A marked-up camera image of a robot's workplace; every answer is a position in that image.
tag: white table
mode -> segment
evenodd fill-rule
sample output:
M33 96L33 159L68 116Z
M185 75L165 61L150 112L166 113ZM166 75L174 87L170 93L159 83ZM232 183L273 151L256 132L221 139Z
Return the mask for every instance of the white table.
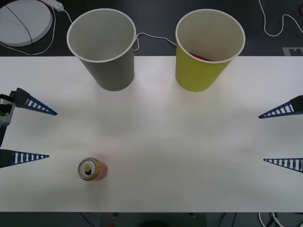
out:
M303 94L303 57L238 57L204 92L175 80L175 57L136 57L135 79L100 88L75 57L2 57L0 93L20 87L54 109L16 108L1 148L50 155L0 169L0 211L302 211L303 174L264 158L303 157L303 116L258 116ZM86 182L86 157L107 163Z

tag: cup rim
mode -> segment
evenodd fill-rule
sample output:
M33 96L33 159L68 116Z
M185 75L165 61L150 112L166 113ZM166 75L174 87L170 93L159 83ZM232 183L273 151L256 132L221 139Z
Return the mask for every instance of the cup rim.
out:
M114 12L120 13L120 14L122 14L123 16L125 16L127 19L129 19L129 21L132 23L133 28L134 28L134 37L133 37L133 41L131 42L131 44L129 45L129 47L128 47L124 52L122 52L121 54L119 54L118 56L116 56L116 57L114 57L114 58L110 58L110 59L106 59L106 60L101 60L101 61L85 59L85 58L79 56L78 54L76 54L76 52L71 48L70 41L69 41L70 31L71 31L72 27L75 25L75 23L76 23L81 17L83 17L84 15L89 14L89 13L94 12L94 11L103 11L103 10L114 11ZM80 15L77 19L75 19L75 20L73 21L73 23L71 24L70 28L69 28L68 31L67 31L66 41L67 41L68 48L70 49L70 51L72 52L72 54L75 55L76 57L78 57L79 59L81 59L81 60L83 60L83 61L86 61L86 62L91 62L91 63L105 63L105 62L110 62L110 61L116 60L116 59L122 57L124 54L126 54L126 53L132 48L133 44L135 43L135 41L136 41L136 36L137 36L136 27L135 27L135 25L134 25L134 22L131 20L131 18L130 18L129 16L127 16L125 13L123 13L123 12L121 12L121 11L119 11L119 10L116 10L116 9L104 8L104 9L94 9L94 10L88 11L88 12L83 13L82 15Z
M199 59L199 58L196 58L195 56L191 55L189 52L187 52L184 47L181 45L180 41L179 41L179 38L178 38L178 28L179 28L179 25L181 24L181 22L186 18L188 17L189 15L195 13L195 12L201 12L201 11L215 11L215 12L219 12L219 13L222 13L226 16L228 16L229 18L231 18L240 28L240 30L242 31L242 35L243 35L243 44L242 44L242 47L240 48L240 50L234 55L232 56L231 58L229 59L226 59L226 60L223 60L223 61L205 61L205 60L202 60L202 59ZM240 25L240 23L235 19L233 18L231 15L227 14L227 13L224 13L222 11L219 11L219 10L216 10L216 9L197 9L197 10L194 10L194 11L191 11L189 13L187 13L186 15L184 15L180 21L178 22L177 24L177 27L176 27L176 32L175 32L175 35L176 35L176 40L177 40L177 44L179 45L179 47L186 53L186 55L188 55L190 58L192 59L195 59L197 61L200 61L200 62L203 62L203 63L207 63L207 64L222 64L222 63L226 63L226 62L229 62L231 61L232 59L234 59L235 57L237 57L243 50L244 48L244 45L245 45L245 33L244 33L244 30L242 28L242 26Z

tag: paper cup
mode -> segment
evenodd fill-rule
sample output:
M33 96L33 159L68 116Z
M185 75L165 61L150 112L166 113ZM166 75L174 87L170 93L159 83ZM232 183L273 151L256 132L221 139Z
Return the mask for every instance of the paper cup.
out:
M124 13L95 9L78 17L67 32L67 45L101 87L126 88L134 78L136 28Z
M178 83L189 91L203 91L241 53L245 34L232 16L214 9L199 9L179 21L176 40Z

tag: red object inside cup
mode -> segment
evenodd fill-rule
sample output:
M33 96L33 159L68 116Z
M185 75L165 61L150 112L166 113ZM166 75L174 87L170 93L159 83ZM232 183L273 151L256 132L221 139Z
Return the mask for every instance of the red object inside cup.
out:
M204 60L204 61L211 61L211 60L208 60L207 58L201 57L197 54L194 54L194 53L190 53L190 54L193 55L194 57L198 58L198 59L201 59L201 60Z

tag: can lid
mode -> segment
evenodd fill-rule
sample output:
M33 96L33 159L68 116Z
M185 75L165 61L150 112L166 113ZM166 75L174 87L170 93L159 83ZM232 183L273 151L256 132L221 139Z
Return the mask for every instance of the can lid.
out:
M85 181L95 179L99 174L98 161L91 157L82 160L78 166L78 174Z

